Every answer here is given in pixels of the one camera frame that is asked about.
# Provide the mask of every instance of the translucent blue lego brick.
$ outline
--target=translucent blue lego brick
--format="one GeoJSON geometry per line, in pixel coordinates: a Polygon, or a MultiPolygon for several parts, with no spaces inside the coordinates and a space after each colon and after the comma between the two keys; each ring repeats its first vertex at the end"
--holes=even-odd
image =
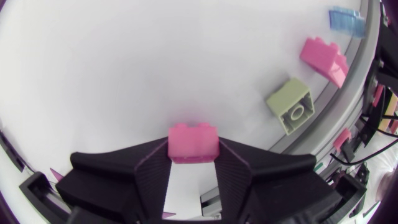
{"type": "Polygon", "coordinates": [[[354,9],[346,9],[346,8],[343,8],[343,7],[333,6],[333,10],[336,11],[336,12],[342,12],[342,13],[345,13],[345,14],[353,15],[355,17],[359,17],[360,16],[359,12],[355,11],[354,9]]]}
{"type": "Polygon", "coordinates": [[[357,38],[365,38],[365,20],[359,12],[338,7],[329,11],[330,28],[357,38]]]}

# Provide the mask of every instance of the wire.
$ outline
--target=wire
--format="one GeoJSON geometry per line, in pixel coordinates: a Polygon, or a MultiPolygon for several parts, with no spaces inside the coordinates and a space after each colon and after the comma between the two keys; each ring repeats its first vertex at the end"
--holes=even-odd
{"type": "Polygon", "coordinates": [[[361,159],[361,160],[356,161],[356,162],[344,162],[344,161],[342,161],[341,159],[337,158],[337,156],[333,155],[332,153],[330,154],[330,156],[331,156],[332,158],[334,158],[337,162],[339,162],[339,163],[341,163],[341,164],[343,164],[343,165],[346,165],[346,166],[355,166],[355,165],[358,165],[358,164],[361,164],[361,163],[365,162],[365,161],[368,160],[368,159],[371,159],[371,158],[377,156],[378,154],[380,154],[380,153],[384,152],[385,150],[391,148],[391,147],[392,147],[393,145],[395,145],[397,142],[398,142],[398,139],[396,139],[395,141],[393,141],[392,143],[390,143],[388,146],[386,146],[386,147],[384,147],[384,148],[378,150],[377,152],[371,154],[370,156],[365,157],[364,159],[361,159]]]}
{"type": "Polygon", "coordinates": [[[359,118],[359,119],[360,119],[365,125],[367,125],[368,127],[372,128],[373,130],[376,130],[376,131],[378,131],[378,132],[380,132],[380,133],[383,133],[383,134],[385,134],[386,136],[398,138],[398,135],[396,135],[396,134],[391,134],[391,133],[382,131],[382,130],[380,130],[380,129],[374,127],[373,125],[369,124],[365,119],[363,119],[363,118],[359,118]]]}
{"type": "MultiPolygon", "coordinates": [[[[368,118],[368,117],[369,117],[368,114],[362,114],[361,116],[362,116],[363,118],[368,118]]],[[[382,115],[381,118],[382,118],[382,119],[394,119],[394,120],[397,120],[397,119],[398,119],[398,116],[394,116],[394,115],[382,115]]]]}

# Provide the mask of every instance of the light green lego brick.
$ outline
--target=light green lego brick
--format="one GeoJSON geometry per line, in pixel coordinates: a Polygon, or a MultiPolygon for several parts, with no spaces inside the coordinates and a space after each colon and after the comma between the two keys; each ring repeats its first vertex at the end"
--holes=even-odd
{"type": "Polygon", "coordinates": [[[287,135],[292,134],[314,114],[310,89],[296,78],[292,78],[272,94],[267,104],[278,117],[287,135]]]}

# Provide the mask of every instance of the white table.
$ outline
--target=white table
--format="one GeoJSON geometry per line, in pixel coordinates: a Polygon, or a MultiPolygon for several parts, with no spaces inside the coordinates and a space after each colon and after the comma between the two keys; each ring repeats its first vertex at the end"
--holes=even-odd
{"type": "MultiPolygon", "coordinates": [[[[49,167],[66,174],[75,151],[133,146],[175,123],[209,122],[221,137],[270,149],[285,134],[265,99],[297,77],[316,100],[328,82],[299,60],[305,39],[345,52],[351,37],[330,30],[328,10],[360,5],[8,0],[0,13],[1,129],[52,180],[49,167]]],[[[214,165],[173,165],[169,184],[165,211],[199,216],[199,195],[216,186],[214,165]]]]}

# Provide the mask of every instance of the pink lego brick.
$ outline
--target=pink lego brick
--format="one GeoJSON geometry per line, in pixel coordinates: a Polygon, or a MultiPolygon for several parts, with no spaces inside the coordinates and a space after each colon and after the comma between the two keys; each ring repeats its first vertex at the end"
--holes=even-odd
{"type": "Polygon", "coordinates": [[[394,122],[392,123],[392,126],[391,126],[391,133],[392,133],[392,134],[395,134],[396,131],[397,131],[397,128],[398,128],[398,120],[397,120],[397,121],[394,121],[394,122]]]}
{"type": "Polygon", "coordinates": [[[380,85],[380,84],[377,85],[376,92],[374,93],[374,100],[373,100],[373,103],[372,103],[372,105],[374,107],[376,107],[377,104],[379,103],[379,100],[380,100],[380,97],[381,97],[381,93],[383,93],[383,89],[384,89],[383,85],[380,85]]]}
{"type": "Polygon", "coordinates": [[[340,147],[343,145],[343,143],[347,139],[351,139],[351,131],[349,131],[347,128],[343,130],[343,132],[337,137],[337,139],[334,141],[333,146],[337,149],[338,152],[341,151],[340,147]]]}
{"type": "Polygon", "coordinates": [[[56,178],[57,181],[60,181],[63,178],[63,175],[59,174],[57,171],[50,168],[52,175],[56,178]]]}
{"type": "Polygon", "coordinates": [[[169,129],[168,155],[176,164],[213,162],[219,154],[216,127],[207,123],[197,127],[177,124],[169,129]]]}
{"type": "Polygon", "coordinates": [[[300,58],[338,88],[343,86],[349,67],[337,44],[327,45],[319,37],[308,38],[300,58]]]}

